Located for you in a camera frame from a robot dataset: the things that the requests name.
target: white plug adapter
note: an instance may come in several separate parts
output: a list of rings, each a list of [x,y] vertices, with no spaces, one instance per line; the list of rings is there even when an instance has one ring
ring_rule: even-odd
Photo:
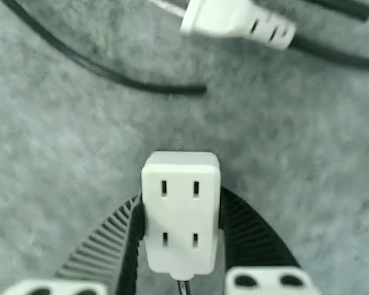
[[[191,0],[181,25],[183,34],[244,37],[286,49],[295,34],[293,22],[251,0]]]
[[[233,267],[224,288],[224,295],[321,295],[297,267]]]
[[[152,271],[178,281],[215,268],[220,164],[209,152],[155,152],[142,169],[145,246]]]
[[[90,281],[25,280],[3,295],[108,295],[106,286]]]

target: ribbed plastic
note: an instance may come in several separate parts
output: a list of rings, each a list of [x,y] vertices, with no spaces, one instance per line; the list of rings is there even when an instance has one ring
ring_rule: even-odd
[[[140,197],[125,202],[70,254],[57,278],[104,283],[109,294],[135,295],[138,244],[145,233]]]
[[[234,266],[300,266],[272,227],[242,198],[223,187],[220,215],[227,271]]]

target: outlet slot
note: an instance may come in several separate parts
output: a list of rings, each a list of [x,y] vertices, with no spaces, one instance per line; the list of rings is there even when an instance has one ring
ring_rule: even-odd
[[[168,246],[168,232],[163,232],[162,233],[162,245],[164,247]]]
[[[161,181],[161,196],[163,197],[167,196],[167,181],[166,180]]]
[[[198,247],[198,234],[193,234],[192,235],[192,246],[194,248]]]
[[[199,197],[199,181],[194,182],[194,198]]]
[[[253,26],[252,26],[252,30],[250,31],[251,33],[254,33],[254,31],[257,29],[257,26],[258,26],[258,20],[255,20]]]

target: black power cord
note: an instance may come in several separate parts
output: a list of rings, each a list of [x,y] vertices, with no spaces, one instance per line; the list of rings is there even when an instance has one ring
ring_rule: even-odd
[[[56,38],[51,32],[45,29],[35,18],[33,18],[16,0],[1,0],[14,14],[26,23],[35,33],[40,35],[49,45],[57,49],[79,66],[87,69],[97,76],[113,81],[133,89],[161,93],[167,95],[202,95],[207,91],[205,85],[162,85],[149,82],[141,82],[124,74],[117,73],[99,63],[96,63],[84,55],[76,52],[71,47]]]
[[[359,57],[353,54],[333,49],[327,45],[319,44],[307,37],[295,35],[290,48],[302,51],[315,57],[327,60],[337,65],[369,71],[369,58]]]
[[[305,0],[361,21],[369,19],[369,5],[356,0]]]

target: white outlet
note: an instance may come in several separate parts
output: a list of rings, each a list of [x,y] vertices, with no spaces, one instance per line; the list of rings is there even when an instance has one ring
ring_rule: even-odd
[[[297,267],[233,267],[224,295],[321,295]]]
[[[142,169],[148,264],[186,281],[215,267],[220,164],[209,152],[155,152]]]
[[[108,295],[105,285],[90,281],[25,280],[3,295]]]

